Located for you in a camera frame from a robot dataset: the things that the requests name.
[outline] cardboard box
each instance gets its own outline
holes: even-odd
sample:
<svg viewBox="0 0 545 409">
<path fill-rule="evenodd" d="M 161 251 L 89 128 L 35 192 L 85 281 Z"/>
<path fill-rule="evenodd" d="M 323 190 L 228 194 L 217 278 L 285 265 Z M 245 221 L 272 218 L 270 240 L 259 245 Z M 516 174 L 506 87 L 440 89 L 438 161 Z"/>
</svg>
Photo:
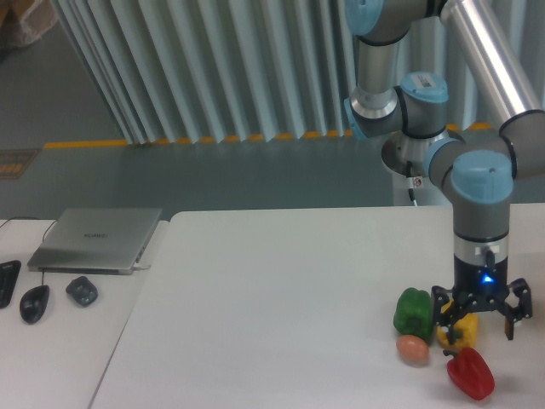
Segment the cardboard box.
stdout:
<svg viewBox="0 0 545 409">
<path fill-rule="evenodd" d="M 49 0 L 0 0 L 0 49 L 34 43 L 56 21 Z"/>
</svg>

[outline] green bell pepper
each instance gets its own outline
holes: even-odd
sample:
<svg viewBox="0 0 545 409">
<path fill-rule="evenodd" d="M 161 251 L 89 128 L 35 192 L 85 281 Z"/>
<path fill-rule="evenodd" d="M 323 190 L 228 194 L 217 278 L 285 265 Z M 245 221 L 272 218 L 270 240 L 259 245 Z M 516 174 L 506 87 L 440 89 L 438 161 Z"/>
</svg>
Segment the green bell pepper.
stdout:
<svg viewBox="0 0 545 409">
<path fill-rule="evenodd" d="M 432 335 L 432 299 L 426 291 L 408 288 L 398 300 L 393 326 L 402 335 L 414 335 L 428 341 Z"/>
</svg>

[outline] computer mouse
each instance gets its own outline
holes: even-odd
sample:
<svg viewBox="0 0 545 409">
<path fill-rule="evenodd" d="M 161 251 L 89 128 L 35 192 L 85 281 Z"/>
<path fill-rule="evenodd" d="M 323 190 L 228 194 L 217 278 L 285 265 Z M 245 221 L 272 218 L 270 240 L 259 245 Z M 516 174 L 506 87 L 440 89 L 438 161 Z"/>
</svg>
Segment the computer mouse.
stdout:
<svg viewBox="0 0 545 409">
<path fill-rule="evenodd" d="M 27 324 L 36 324 L 48 306 L 49 286 L 39 285 L 27 291 L 20 299 L 19 311 Z"/>
<path fill-rule="evenodd" d="M 96 287 L 84 275 L 74 279 L 67 286 L 66 292 L 82 307 L 87 307 L 99 296 Z"/>
</svg>

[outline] blue led light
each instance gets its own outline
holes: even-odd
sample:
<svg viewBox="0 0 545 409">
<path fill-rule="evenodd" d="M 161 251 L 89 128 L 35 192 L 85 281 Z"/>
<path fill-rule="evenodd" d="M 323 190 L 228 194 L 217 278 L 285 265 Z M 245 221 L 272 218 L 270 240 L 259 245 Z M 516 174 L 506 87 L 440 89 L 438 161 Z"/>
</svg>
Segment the blue led light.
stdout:
<svg viewBox="0 0 545 409">
<path fill-rule="evenodd" d="M 486 284 L 486 283 L 493 283 L 494 281 L 495 281 L 495 280 L 492 279 L 492 278 L 490 277 L 490 275 L 485 274 L 485 275 L 483 276 L 483 280 L 482 280 L 481 282 L 482 282 L 483 284 Z"/>
</svg>

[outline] blue joint cap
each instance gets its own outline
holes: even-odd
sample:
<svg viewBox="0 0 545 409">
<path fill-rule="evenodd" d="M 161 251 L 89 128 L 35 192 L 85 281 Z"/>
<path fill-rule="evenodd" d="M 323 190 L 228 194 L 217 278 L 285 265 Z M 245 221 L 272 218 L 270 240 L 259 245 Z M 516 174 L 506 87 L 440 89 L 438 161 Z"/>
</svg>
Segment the blue joint cap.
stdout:
<svg viewBox="0 0 545 409">
<path fill-rule="evenodd" d="M 411 72 L 401 80 L 401 89 L 411 98 L 430 104 L 443 104 L 449 100 L 446 81 L 432 72 Z"/>
<path fill-rule="evenodd" d="M 346 100 L 344 100 L 344 109 L 347 112 L 348 124 L 352 130 L 352 135 L 354 135 L 358 141 L 365 141 L 367 136 L 365 136 L 365 134 L 361 131 L 358 122 L 354 117 L 354 112 L 352 111 L 352 106 L 350 105 L 350 98 L 346 98 Z"/>
<path fill-rule="evenodd" d="M 457 139 L 454 138 L 443 138 L 439 139 L 437 142 L 433 143 L 426 151 L 426 154 L 424 155 L 424 160 L 422 161 L 422 166 L 424 168 L 424 172 L 426 172 L 426 176 L 429 176 L 429 167 L 432 164 L 433 156 L 435 156 L 435 153 L 438 152 L 440 148 L 442 148 L 447 143 L 451 142 L 459 142 Z"/>
<path fill-rule="evenodd" d="M 353 36 L 364 36 L 375 27 L 384 0 L 344 0 L 348 28 Z"/>
<path fill-rule="evenodd" d="M 452 168 L 452 186 L 467 200 L 493 205 L 513 191 L 511 161 L 492 151 L 472 151 L 460 155 Z"/>
</svg>

